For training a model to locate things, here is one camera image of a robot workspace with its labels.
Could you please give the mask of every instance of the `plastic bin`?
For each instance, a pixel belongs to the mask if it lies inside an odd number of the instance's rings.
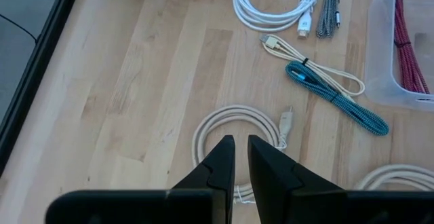
[[[404,0],[404,14],[419,67],[434,93],[434,0]],[[366,42],[366,96],[379,104],[434,111],[434,95],[401,87],[393,43],[395,0],[373,0]]]

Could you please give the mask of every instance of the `wood grain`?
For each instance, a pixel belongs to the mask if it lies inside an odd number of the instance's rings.
[[[268,12],[295,2],[252,0]],[[319,64],[363,77],[370,3],[341,0],[342,25],[331,40],[297,40],[296,28],[279,35]],[[434,168],[432,113],[360,96],[391,127],[388,136],[372,136],[291,82],[285,61],[267,54],[260,36],[238,21],[232,0],[76,0],[0,179],[1,222],[42,223],[50,202],[76,189],[172,187],[192,168],[196,126],[232,104],[275,122],[292,105],[285,152],[344,188],[383,164]],[[247,136],[261,133],[244,122],[223,125],[206,150],[225,134],[236,140],[236,182],[246,182]],[[259,223],[255,205],[236,205],[233,215],[234,223]]]

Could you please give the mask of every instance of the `blue braided cable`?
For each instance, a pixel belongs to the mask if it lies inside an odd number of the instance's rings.
[[[366,130],[377,136],[384,136],[389,133],[389,126],[380,116],[345,98],[302,63],[291,61],[285,70],[296,83],[330,101]]]

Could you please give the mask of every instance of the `cable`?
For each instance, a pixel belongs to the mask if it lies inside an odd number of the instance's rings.
[[[279,129],[277,129],[273,121],[263,112],[245,105],[231,105],[210,113],[202,120],[193,135],[191,154],[194,167],[205,158],[204,150],[207,135],[218,126],[237,120],[254,124],[265,134],[267,142],[276,149],[285,149],[287,146],[286,138],[292,127],[292,116],[292,108],[282,113]],[[248,201],[248,199],[254,197],[252,185],[250,183],[236,185],[233,197],[235,203],[252,203]]]
[[[399,68],[402,86],[411,92],[429,94],[429,89],[422,72],[410,37],[408,36],[406,19],[404,18],[403,0],[396,0],[395,4],[395,45],[398,50]]]
[[[262,42],[262,45],[264,46],[264,49],[268,53],[285,60],[303,63],[304,65],[306,65],[306,67],[310,68],[314,73],[316,73],[316,75],[322,78],[332,88],[340,92],[345,98],[349,99],[352,102],[354,102],[354,100],[351,98],[352,96],[359,96],[365,91],[365,84],[356,76],[344,71],[339,71],[330,67],[316,64],[312,60],[304,57],[285,40],[276,35],[264,35],[263,37],[261,37],[260,40]],[[330,77],[325,71],[357,82],[359,84],[360,90],[358,92],[351,92],[345,89],[336,80]]]
[[[318,38],[332,38],[334,34],[334,28],[340,27],[340,13],[338,11],[338,4],[340,0],[324,0],[323,9],[319,16],[319,22],[317,25],[317,37]]]
[[[261,12],[256,9],[249,0],[233,0],[233,7],[235,14],[242,23],[255,31],[262,32],[285,30],[297,22],[300,17],[304,16],[306,24],[309,24],[309,26],[300,24],[299,35],[307,37],[311,24],[311,21],[308,23],[307,20],[311,20],[311,12],[316,2],[317,0],[299,0],[294,10],[281,14]]]
[[[387,183],[408,185],[422,191],[434,191],[434,172],[407,164],[386,165],[367,174],[355,188],[376,190]]]
[[[28,30],[24,29],[19,24],[15,23],[14,21],[12,21],[8,17],[4,16],[3,14],[0,14],[0,17],[2,17],[3,19],[7,20],[9,23],[17,26],[19,29],[21,29],[22,31],[24,31],[25,33],[27,33],[29,36],[32,37],[33,41],[35,41],[35,43],[37,43],[37,38],[34,35],[32,35],[32,33],[30,33]]]
[[[310,68],[299,62],[291,61],[286,67],[286,73],[296,83],[316,93],[327,101],[330,101],[333,105],[336,105],[360,126],[371,133],[377,136],[384,136],[389,133],[389,127],[381,117],[348,98],[345,98],[340,92],[331,88],[318,74],[310,70]]]

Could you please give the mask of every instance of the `beige cable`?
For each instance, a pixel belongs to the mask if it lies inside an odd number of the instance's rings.
[[[351,98],[353,96],[359,96],[360,94],[363,94],[365,92],[365,84],[354,76],[353,74],[347,73],[345,71],[339,71],[330,67],[325,67],[322,65],[319,65],[315,62],[313,62],[310,59],[307,59],[307,57],[303,56],[299,51],[297,51],[295,48],[293,48],[289,43],[287,43],[282,38],[268,34],[261,37],[262,45],[264,46],[264,49],[279,58],[289,60],[289,61],[298,61],[301,63],[305,62],[306,67],[310,68],[313,72],[318,74],[320,78],[322,78],[327,84],[332,86],[336,91],[340,92],[343,96],[348,98],[350,101],[354,100]],[[327,72],[331,74],[335,74],[341,77],[345,77],[348,79],[351,79],[359,84],[359,91],[358,92],[352,92],[346,88],[344,88],[339,82],[337,82],[335,79],[333,79],[330,75],[328,75]]]
[[[193,135],[193,145],[191,147],[193,166],[196,167],[205,158],[207,135],[218,126],[237,120],[254,124],[265,134],[267,142],[276,149],[285,149],[287,146],[286,138],[292,127],[292,115],[292,108],[282,113],[279,129],[277,129],[273,121],[263,112],[245,105],[231,105],[210,113],[202,120]],[[235,203],[254,203],[248,201],[253,197],[253,189],[250,183],[235,186],[233,196]]]
[[[422,191],[434,191],[434,172],[419,166],[391,164],[367,174],[356,186],[358,190],[376,190],[381,185],[397,183]]]

